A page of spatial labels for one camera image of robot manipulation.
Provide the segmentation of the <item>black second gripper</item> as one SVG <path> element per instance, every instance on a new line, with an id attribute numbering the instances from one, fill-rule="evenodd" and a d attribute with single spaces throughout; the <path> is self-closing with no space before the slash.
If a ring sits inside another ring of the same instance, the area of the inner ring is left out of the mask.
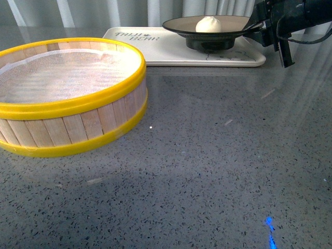
<path id="1" fill-rule="evenodd" d="M 319 39 L 303 41 L 292 39 L 292 33 L 328 22 L 331 22 L 331 1 L 255 1 L 242 36 L 264 47 L 273 45 L 280 53 L 282 65 L 289 67 L 294 64 L 290 42 L 313 45 L 331 36 L 328 31 Z"/>

